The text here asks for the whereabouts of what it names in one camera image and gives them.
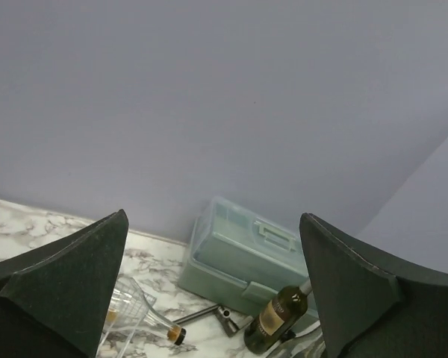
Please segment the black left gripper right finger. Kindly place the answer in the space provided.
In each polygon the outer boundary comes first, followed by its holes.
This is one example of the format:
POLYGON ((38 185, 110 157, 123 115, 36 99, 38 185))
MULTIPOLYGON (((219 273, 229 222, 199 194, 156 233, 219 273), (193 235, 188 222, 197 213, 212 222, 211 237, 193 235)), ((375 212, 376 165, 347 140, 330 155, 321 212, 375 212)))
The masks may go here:
POLYGON ((299 232, 324 357, 448 357, 448 274, 362 242, 311 213, 299 232))

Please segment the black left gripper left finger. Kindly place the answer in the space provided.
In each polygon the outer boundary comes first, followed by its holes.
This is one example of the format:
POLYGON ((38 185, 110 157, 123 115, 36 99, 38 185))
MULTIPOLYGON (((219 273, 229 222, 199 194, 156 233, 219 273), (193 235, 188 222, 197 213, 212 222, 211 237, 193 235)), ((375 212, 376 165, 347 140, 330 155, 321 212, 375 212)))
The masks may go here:
POLYGON ((94 357, 128 235, 118 210, 0 262, 0 357, 94 357))

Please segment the clear glass wine bottle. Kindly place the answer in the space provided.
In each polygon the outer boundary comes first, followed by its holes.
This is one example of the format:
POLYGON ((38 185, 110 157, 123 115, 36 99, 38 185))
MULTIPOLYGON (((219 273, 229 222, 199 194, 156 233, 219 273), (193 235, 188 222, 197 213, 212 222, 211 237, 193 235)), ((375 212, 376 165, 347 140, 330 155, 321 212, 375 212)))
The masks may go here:
POLYGON ((324 342, 323 333, 318 327, 310 333, 297 336, 296 338, 280 344, 268 355, 268 357, 321 357, 325 349, 326 344, 324 342))

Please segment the clear acrylic wine rack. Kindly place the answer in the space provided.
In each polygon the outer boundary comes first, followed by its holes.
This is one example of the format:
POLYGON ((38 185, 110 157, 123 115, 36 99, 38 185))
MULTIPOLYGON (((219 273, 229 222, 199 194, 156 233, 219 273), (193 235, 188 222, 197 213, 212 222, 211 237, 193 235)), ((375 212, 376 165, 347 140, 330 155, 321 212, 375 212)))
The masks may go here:
POLYGON ((156 300, 157 298, 145 292, 134 278, 119 274, 113 288, 96 356, 111 357, 111 348, 105 346, 107 342, 111 342, 113 335, 118 334, 124 336, 125 340, 120 348, 115 349, 113 357, 123 357, 137 328, 149 309, 155 305, 156 300))

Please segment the dark green labelled wine bottle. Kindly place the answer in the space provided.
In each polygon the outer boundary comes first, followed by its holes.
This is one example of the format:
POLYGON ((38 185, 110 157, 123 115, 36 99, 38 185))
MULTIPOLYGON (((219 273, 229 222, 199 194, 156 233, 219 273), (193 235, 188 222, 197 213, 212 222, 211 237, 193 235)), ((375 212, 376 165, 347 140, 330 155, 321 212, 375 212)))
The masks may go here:
POLYGON ((306 314, 311 281, 286 286, 272 298, 245 329, 243 340, 253 354, 263 354, 306 314))

